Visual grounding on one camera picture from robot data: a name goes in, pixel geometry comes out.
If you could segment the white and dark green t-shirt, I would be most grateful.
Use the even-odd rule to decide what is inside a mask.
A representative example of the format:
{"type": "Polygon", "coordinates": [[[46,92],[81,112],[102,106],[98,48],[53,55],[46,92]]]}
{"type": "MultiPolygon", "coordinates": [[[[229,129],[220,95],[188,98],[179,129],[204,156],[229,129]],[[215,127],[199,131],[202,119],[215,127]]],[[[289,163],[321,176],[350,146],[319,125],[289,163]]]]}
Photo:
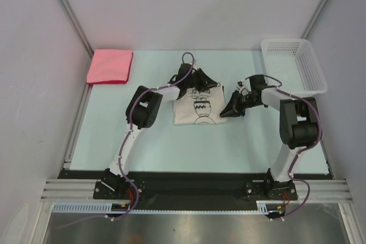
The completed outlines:
{"type": "Polygon", "coordinates": [[[174,102],[174,124],[216,125],[226,123],[227,119],[220,117],[220,112],[224,107],[224,89],[220,83],[203,91],[189,88],[182,98],[174,102]]]}

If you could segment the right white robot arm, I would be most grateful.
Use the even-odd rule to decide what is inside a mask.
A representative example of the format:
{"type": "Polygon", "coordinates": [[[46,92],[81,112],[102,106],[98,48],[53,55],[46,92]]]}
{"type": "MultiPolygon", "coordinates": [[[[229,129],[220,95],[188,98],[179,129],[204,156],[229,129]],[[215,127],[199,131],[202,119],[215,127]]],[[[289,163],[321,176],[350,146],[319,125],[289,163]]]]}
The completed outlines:
{"type": "Polygon", "coordinates": [[[282,182],[293,179],[293,169],[303,153],[314,148],[323,134],[321,119],[314,97],[300,97],[281,90],[276,78],[257,74],[237,83],[228,104],[220,112],[221,118],[243,117],[247,109],[264,106],[279,111],[279,134],[282,141],[275,163],[269,168],[270,181],[264,184],[264,193],[277,199],[284,193],[282,182]]]}

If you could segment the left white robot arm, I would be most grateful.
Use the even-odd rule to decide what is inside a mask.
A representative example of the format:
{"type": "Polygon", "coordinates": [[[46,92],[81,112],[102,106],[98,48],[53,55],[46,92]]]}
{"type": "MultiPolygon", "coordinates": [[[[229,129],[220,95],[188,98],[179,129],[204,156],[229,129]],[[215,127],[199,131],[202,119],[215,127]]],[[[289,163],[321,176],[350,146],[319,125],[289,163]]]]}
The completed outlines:
{"type": "Polygon", "coordinates": [[[188,89],[206,91],[218,85],[202,69],[196,69],[194,63],[182,63],[178,73],[160,87],[139,86],[126,109],[127,129],[120,149],[116,153],[108,172],[123,178],[129,172],[130,155],[137,137],[143,129],[153,126],[162,102],[176,101],[182,98],[188,89]]]}

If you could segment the white perforated plastic basket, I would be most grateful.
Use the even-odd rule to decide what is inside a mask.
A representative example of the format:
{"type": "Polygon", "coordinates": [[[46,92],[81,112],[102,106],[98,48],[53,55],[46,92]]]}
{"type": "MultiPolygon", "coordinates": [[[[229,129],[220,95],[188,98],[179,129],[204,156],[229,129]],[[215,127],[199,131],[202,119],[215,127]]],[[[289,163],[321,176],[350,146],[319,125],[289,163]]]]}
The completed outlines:
{"type": "Polygon", "coordinates": [[[312,44],[306,39],[261,41],[264,70],[282,82],[281,90],[298,97],[324,94],[328,85],[312,44]]]}

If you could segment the folded pink t-shirt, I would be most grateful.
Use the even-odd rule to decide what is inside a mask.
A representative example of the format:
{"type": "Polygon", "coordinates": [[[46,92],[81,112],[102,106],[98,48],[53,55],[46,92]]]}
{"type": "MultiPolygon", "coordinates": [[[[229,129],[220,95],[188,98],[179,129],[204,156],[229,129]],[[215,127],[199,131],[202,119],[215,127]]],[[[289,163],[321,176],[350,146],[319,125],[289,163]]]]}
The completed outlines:
{"type": "Polygon", "coordinates": [[[132,50],[96,49],[86,76],[88,85],[125,84],[129,80],[132,50]]]}

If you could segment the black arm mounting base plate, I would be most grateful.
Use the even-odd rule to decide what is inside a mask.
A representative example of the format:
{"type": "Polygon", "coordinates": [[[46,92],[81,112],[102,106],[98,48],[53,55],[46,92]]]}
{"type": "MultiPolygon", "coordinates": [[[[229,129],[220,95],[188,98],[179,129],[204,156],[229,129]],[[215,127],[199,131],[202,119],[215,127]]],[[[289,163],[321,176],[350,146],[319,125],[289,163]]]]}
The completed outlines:
{"type": "Polygon", "coordinates": [[[128,179],[107,171],[62,170],[58,179],[92,181],[95,200],[136,202],[138,210],[253,210],[257,201],[297,202],[304,181],[330,174],[296,174],[289,183],[272,183],[264,173],[132,172],[128,179]]]}

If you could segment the aluminium frame rail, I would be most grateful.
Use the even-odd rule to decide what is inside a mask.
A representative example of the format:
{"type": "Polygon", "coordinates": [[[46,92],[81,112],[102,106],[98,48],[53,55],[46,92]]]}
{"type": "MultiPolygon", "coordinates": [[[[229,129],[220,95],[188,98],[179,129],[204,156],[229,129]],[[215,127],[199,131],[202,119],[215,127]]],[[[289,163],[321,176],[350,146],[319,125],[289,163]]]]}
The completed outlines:
{"type": "Polygon", "coordinates": [[[246,183],[244,180],[213,181],[158,181],[143,179],[136,182],[136,187],[128,183],[115,191],[101,181],[93,179],[49,179],[41,194],[43,201],[121,201],[133,197],[147,201],[154,197],[161,198],[233,198],[245,201],[280,201],[289,198],[292,202],[350,203],[353,201],[345,180],[310,180],[307,183],[295,182],[288,189],[266,192],[260,181],[246,183]]]}

